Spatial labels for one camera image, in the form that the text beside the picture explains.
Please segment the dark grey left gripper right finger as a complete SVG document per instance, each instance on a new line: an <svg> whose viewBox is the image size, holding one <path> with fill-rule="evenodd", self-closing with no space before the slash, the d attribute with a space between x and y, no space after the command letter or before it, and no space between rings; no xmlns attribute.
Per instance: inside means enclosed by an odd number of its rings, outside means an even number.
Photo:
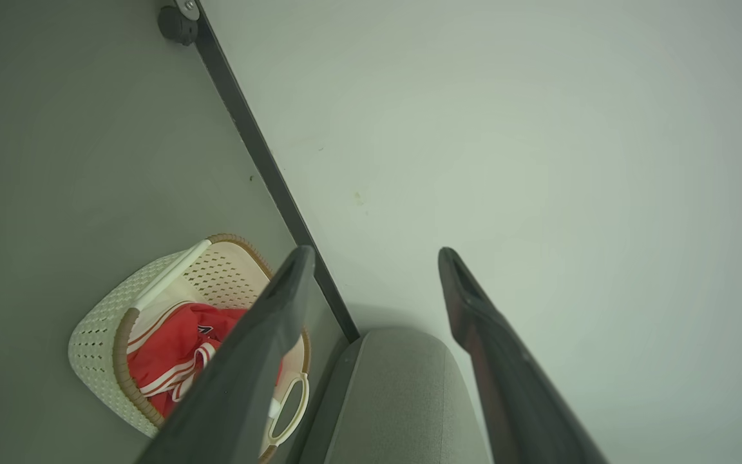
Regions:
<svg viewBox="0 0 742 464"><path fill-rule="evenodd" d="M494 461L606 462L459 253L442 247L438 268L452 335L471 358Z"/></svg>

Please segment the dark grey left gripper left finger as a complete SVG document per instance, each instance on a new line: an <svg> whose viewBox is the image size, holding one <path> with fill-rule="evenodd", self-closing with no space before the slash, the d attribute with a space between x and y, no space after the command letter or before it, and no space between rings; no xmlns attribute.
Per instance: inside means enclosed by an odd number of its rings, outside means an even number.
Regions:
<svg viewBox="0 0 742 464"><path fill-rule="evenodd" d="M140 463L256 463L283 357L303 330L316 255L298 246L168 417Z"/></svg>

